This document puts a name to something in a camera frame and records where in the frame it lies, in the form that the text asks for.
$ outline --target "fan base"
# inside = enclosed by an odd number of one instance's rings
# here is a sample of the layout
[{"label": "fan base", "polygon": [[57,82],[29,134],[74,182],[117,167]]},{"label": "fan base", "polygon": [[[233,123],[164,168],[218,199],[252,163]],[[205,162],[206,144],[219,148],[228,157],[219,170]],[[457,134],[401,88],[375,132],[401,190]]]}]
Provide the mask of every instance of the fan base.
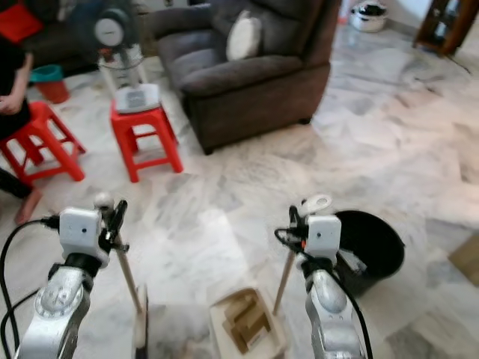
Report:
[{"label": "fan base", "polygon": [[115,93],[115,109],[119,114],[134,114],[152,110],[160,105],[158,85],[126,86]]}]

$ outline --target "white cushion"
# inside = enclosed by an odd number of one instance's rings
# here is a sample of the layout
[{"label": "white cushion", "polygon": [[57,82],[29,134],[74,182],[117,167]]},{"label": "white cushion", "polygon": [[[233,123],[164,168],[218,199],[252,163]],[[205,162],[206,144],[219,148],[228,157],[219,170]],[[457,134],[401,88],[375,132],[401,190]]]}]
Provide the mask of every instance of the white cushion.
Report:
[{"label": "white cushion", "polygon": [[257,56],[260,49],[261,21],[249,17],[249,11],[242,11],[231,28],[226,46],[229,61]]}]

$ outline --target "red cushion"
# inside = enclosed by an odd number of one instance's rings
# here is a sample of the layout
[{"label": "red cushion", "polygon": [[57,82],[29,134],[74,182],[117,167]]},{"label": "red cushion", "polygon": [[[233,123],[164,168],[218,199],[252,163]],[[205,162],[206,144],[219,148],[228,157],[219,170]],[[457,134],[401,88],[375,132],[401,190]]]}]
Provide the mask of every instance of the red cushion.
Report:
[{"label": "red cushion", "polygon": [[15,43],[36,34],[42,28],[43,24],[22,4],[15,4],[0,13],[0,33]]}]

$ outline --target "wall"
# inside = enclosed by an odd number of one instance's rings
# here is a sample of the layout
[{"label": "wall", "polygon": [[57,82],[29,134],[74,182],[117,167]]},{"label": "wall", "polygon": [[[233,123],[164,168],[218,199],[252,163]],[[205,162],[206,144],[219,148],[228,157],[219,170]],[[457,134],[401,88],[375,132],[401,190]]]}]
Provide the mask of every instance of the wall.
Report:
[{"label": "wall", "polygon": [[419,28],[432,0],[383,0],[388,5],[391,20]]}]

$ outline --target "black bucket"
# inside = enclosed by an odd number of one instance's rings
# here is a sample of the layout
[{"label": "black bucket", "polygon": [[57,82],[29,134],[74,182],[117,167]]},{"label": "black bucket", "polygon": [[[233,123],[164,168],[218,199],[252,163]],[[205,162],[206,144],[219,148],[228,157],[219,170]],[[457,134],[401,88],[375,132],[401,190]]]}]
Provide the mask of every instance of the black bucket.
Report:
[{"label": "black bucket", "polygon": [[341,220],[341,249],[353,252],[367,266],[361,273],[353,271],[338,255],[336,271],[351,294],[359,297],[399,271],[404,244],[396,231],[375,215],[352,210],[335,214]]}]

